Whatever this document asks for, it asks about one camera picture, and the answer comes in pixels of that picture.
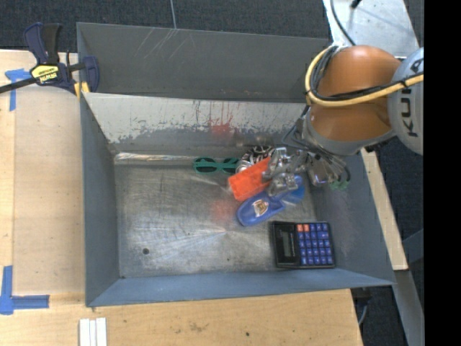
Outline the bare metal gripper finger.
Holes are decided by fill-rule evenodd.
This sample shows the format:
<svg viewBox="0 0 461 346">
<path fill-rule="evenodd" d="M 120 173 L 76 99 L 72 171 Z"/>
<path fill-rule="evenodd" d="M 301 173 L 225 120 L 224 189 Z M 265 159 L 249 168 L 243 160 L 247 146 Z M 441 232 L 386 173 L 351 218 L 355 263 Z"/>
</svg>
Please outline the bare metal gripper finger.
<svg viewBox="0 0 461 346">
<path fill-rule="evenodd" d="M 281 173 L 276 175 L 267 188 L 269 197 L 275 197 L 286 192 L 298 189 L 299 177 L 293 173 Z"/>
<path fill-rule="evenodd" d="M 286 167 L 286 159 L 287 149 L 285 147 L 276 148 L 269 157 L 266 169 L 262 172 L 263 180 L 270 180 L 282 173 Z"/>
</svg>

